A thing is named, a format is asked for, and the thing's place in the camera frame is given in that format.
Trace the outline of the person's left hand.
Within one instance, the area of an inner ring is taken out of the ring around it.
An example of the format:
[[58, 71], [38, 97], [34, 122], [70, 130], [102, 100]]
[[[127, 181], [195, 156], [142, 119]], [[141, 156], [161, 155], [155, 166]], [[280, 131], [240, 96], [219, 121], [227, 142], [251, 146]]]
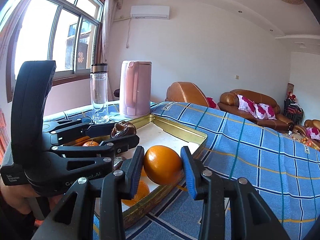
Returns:
[[29, 198], [39, 197], [31, 185], [7, 186], [1, 179], [1, 194], [5, 202], [21, 214], [27, 215], [31, 212], [28, 202]]

